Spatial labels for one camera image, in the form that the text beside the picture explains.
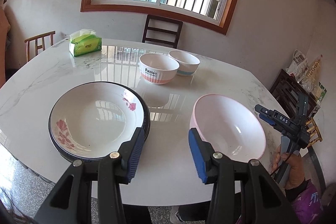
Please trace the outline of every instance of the bowl with blue stripe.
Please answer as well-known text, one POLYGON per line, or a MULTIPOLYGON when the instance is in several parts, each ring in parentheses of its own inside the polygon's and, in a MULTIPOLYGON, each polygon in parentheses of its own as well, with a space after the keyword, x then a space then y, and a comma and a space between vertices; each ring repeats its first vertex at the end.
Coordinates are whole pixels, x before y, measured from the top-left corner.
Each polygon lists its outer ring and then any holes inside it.
POLYGON ((170 51, 168 55, 180 64, 176 73, 180 76, 193 75, 200 64, 200 60, 188 52, 174 50, 170 51))

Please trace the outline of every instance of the person's hand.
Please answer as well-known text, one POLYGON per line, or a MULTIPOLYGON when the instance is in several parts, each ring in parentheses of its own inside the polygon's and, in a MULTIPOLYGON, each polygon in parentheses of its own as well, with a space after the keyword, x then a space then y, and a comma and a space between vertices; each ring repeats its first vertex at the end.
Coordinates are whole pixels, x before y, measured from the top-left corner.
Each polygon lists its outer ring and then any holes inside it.
MULTIPOLYGON (((283 161, 289 156, 289 153, 284 153, 280 157, 281 146, 277 148, 273 163, 272 163, 272 172, 278 168, 278 163, 280 159, 283 161)), ((291 166, 291 171, 289 173, 289 178, 286 182, 285 189, 293 189, 298 187, 305 180, 305 172, 303 170, 303 163, 301 155, 292 154, 290 158, 286 161, 291 166)))

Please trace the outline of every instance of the purple sleeve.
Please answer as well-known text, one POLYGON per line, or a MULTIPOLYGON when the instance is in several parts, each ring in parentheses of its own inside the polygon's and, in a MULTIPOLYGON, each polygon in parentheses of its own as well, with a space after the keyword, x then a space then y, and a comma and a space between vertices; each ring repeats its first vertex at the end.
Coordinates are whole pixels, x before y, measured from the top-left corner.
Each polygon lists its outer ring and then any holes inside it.
POLYGON ((311 223, 322 212, 319 195, 310 180, 307 188, 292 202, 292 207, 302 224, 311 223))

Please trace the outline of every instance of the window frame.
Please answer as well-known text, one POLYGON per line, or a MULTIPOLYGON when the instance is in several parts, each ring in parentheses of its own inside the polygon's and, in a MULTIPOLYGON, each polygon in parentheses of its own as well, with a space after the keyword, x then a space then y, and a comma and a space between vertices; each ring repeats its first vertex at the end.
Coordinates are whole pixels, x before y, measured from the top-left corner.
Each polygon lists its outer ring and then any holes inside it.
POLYGON ((178 7, 159 5, 140 0, 82 0, 81 12, 93 11, 119 11, 152 14, 189 22, 201 27, 227 34, 237 0, 224 0, 221 7, 222 16, 218 20, 183 9, 183 13, 177 12, 178 7))

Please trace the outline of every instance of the table top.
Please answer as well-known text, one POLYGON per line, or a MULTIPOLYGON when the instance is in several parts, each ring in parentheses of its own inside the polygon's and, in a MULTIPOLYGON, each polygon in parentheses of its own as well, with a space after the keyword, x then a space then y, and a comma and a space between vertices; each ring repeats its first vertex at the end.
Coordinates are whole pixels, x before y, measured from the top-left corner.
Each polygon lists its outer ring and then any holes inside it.
MULTIPOLYGON (((139 93, 151 113, 151 129, 135 178, 121 185, 122 201, 144 206, 171 206, 211 199, 212 185, 203 185, 188 145, 189 122, 196 100, 210 93, 231 97, 253 114, 256 104, 283 109, 250 72, 201 55, 193 76, 176 76, 165 85, 147 85, 140 75, 141 54, 171 48, 140 42, 103 39, 102 51, 72 57, 62 40, 34 57, 0 89, 0 142, 14 157, 56 182, 68 168, 53 146, 48 118, 68 90, 92 81, 112 81, 139 93)), ((281 134, 260 120, 266 150, 260 162, 269 170, 281 134)), ((92 196, 97 197, 97 183, 92 196)))

